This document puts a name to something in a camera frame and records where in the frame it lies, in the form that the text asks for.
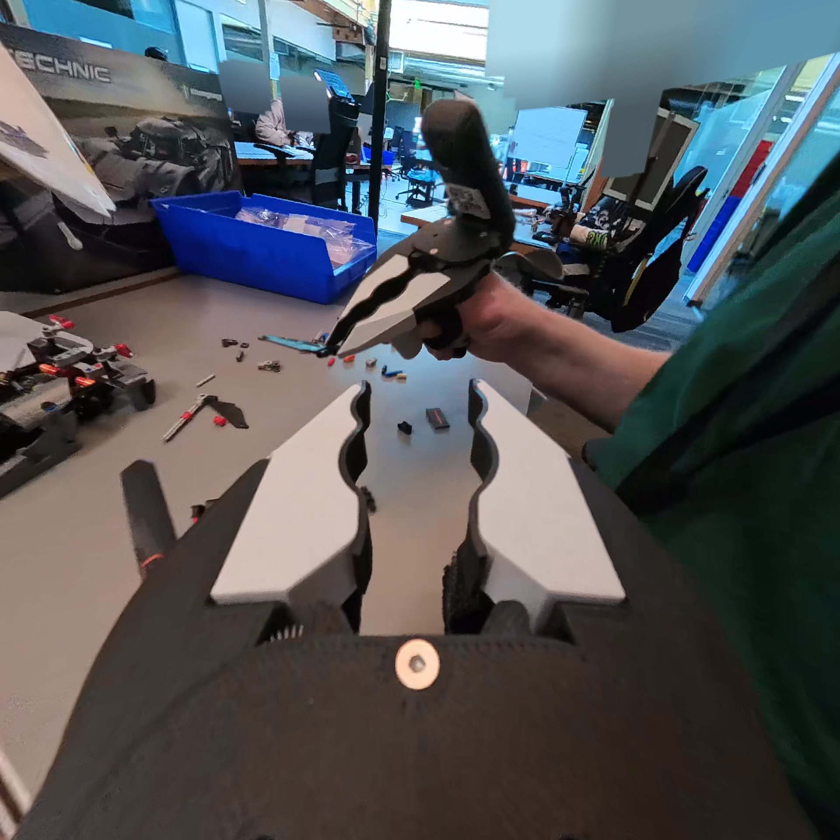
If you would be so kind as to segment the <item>grey orange-striped lego panel assembly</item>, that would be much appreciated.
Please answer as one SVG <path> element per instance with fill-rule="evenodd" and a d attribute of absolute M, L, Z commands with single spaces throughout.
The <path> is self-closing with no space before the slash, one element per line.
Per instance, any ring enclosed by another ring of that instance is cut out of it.
<path fill-rule="evenodd" d="M 120 478 L 134 556 L 145 581 L 177 542 L 172 515 L 154 463 L 138 459 Z"/>

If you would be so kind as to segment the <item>black pole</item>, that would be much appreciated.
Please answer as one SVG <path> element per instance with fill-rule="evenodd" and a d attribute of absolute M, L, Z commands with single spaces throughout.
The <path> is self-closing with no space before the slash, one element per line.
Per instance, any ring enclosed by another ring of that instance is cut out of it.
<path fill-rule="evenodd" d="M 373 54 L 373 113 L 371 125 L 371 163 L 369 173 L 368 215 L 373 221 L 374 231 L 379 232 L 379 216 L 382 192 L 385 130 L 385 106 L 389 79 L 390 32 L 392 2 L 377 4 L 376 39 Z"/>

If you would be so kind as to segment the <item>black office chair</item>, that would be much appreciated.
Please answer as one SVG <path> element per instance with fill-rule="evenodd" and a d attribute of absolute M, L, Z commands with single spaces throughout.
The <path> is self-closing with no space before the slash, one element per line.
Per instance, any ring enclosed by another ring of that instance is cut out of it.
<path fill-rule="evenodd" d="M 318 136 L 310 168 L 311 203 L 347 211 L 347 153 L 357 129 L 360 105 L 352 95 L 329 99 L 329 131 Z"/>

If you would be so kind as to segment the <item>wooden desk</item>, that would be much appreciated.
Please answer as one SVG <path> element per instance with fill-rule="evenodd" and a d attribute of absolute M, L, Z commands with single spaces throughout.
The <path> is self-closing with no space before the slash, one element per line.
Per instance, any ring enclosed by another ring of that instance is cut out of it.
<path fill-rule="evenodd" d="M 556 246 L 537 240 L 532 235 L 532 222 L 537 217 L 535 208 L 515 208 L 516 229 L 514 231 L 511 250 L 526 255 L 534 250 L 550 250 Z M 407 208 L 401 215 L 401 222 L 415 228 L 425 227 L 448 217 L 448 209 L 444 205 L 434 205 L 422 209 Z"/>
<path fill-rule="evenodd" d="M 240 166 L 269 167 L 272 165 L 303 166 L 313 161 L 309 147 L 274 145 L 236 141 L 236 156 Z"/>

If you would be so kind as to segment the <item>large lego car model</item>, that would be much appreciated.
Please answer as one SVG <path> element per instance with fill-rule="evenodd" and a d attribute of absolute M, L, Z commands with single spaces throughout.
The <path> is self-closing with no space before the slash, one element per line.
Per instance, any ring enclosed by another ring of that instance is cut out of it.
<path fill-rule="evenodd" d="M 137 412 L 156 402 L 156 382 L 127 344 L 95 344 L 58 314 L 40 323 L 44 337 L 29 345 L 40 364 L 1 374 L 2 499 L 74 455 L 80 427 L 115 402 Z"/>

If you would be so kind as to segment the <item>grey axle black panel assembly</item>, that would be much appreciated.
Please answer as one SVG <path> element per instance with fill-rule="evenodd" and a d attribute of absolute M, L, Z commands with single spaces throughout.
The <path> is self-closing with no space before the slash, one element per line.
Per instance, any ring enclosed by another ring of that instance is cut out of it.
<path fill-rule="evenodd" d="M 245 419 L 242 409 L 232 402 L 223 401 L 217 395 L 201 393 L 197 400 L 186 411 L 182 413 L 171 426 L 170 429 L 163 435 L 161 442 L 169 444 L 188 424 L 190 424 L 195 416 L 204 409 L 213 410 L 214 415 L 219 415 L 227 420 L 227 425 L 236 429 L 248 429 L 249 425 Z"/>

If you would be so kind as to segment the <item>printed lego set box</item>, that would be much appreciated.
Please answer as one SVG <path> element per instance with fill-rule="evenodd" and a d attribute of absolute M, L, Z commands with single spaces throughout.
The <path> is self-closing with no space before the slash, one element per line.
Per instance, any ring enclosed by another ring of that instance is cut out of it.
<path fill-rule="evenodd" d="M 2 45 L 116 207 L 102 220 L 3 175 L 2 292 L 59 295 L 173 265 L 152 201 L 242 186 L 217 75 L 12 24 Z"/>

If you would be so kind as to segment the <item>person's right hand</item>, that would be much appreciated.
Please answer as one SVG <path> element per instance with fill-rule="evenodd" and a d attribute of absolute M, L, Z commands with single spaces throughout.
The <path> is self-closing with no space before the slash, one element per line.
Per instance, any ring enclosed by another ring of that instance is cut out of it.
<path fill-rule="evenodd" d="M 541 319 L 534 300 L 492 271 L 476 284 L 470 297 L 455 304 L 455 312 L 460 324 L 455 343 L 430 349 L 435 358 L 448 361 L 472 354 L 522 370 L 522 359 L 532 349 L 533 331 Z"/>

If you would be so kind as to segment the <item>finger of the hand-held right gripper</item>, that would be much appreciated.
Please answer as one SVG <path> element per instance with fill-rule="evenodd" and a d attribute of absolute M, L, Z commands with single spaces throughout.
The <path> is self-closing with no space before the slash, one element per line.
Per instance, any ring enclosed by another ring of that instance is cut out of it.
<path fill-rule="evenodd" d="M 454 302 L 465 287 L 441 272 L 423 273 L 389 300 L 378 302 L 375 293 L 385 293 L 385 273 L 377 270 L 364 278 L 333 326 L 333 353 L 341 359 L 380 344 L 389 344 L 405 360 L 417 357 L 423 348 L 418 324 L 425 311 Z"/>
<path fill-rule="evenodd" d="M 329 343 L 395 344 L 417 325 L 422 278 L 404 255 L 369 271 L 329 333 Z"/>

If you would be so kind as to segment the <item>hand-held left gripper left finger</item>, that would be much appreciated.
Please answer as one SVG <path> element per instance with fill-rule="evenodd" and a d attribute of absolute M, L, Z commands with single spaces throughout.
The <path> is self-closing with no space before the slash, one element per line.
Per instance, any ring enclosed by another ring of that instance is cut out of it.
<path fill-rule="evenodd" d="M 361 628 L 372 575 L 368 502 L 371 385 L 354 384 L 267 459 L 213 584 L 214 604 L 270 603 L 295 624 L 319 607 Z"/>

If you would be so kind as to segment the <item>white board on stand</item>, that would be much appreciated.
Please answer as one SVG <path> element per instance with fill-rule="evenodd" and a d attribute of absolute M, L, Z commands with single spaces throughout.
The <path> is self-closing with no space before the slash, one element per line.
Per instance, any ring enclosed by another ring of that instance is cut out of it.
<path fill-rule="evenodd" d="M 581 108 L 521 109 L 511 131 L 507 156 L 529 164 L 544 164 L 566 172 L 587 111 Z"/>

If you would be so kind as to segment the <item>blue plastic bin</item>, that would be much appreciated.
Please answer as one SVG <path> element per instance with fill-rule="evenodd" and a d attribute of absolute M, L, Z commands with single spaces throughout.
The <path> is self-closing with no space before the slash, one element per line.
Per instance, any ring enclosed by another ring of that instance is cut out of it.
<path fill-rule="evenodd" d="M 373 221 L 322 206 L 237 191 L 208 192 L 150 201 L 182 272 L 327 305 L 372 267 L 377 257 Z M 376 253 L 333 268 L 324 242 L 273 227 L 241 222 L 243 208 L 265 207 L 281 214 L 345 219 Z"/>

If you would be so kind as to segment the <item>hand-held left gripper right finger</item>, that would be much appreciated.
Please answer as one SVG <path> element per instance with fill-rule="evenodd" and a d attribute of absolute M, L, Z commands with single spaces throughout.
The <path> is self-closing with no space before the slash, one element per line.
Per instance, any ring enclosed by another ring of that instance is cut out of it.
<path fill-rule="evenodd" d="M 571 458 L 486 381 L 468 389 L 479 485 L 444 569 L 447 634 L 570 634 L 568 605 L 626 594 Z"/>

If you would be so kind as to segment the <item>clear plastic bags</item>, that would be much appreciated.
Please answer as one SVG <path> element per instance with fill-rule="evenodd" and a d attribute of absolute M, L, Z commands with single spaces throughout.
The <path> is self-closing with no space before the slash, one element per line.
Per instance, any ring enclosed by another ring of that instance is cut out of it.
<path fill-rule="evenodd" d="M 345 219 L 315 217 L 305 214 L 286 214 L 265 207 L 251 207 L 239 210 L 235 218 L 241 222 L 315 237 L 324 242 L 333 268 L 340 268 L 361 257 L 371 257 L 376 246 L 354 232 L 355 224 Z"/>

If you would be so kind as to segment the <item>person's right forearm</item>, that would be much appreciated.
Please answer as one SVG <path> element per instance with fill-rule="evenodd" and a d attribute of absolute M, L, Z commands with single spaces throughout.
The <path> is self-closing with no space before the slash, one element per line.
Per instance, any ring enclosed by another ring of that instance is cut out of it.
<path fill-rule="evenodd" d="M 581 322 L 541 311 L 526 352 L 538 389 L 613 433 L 671 354 L 625 345 Z"/>

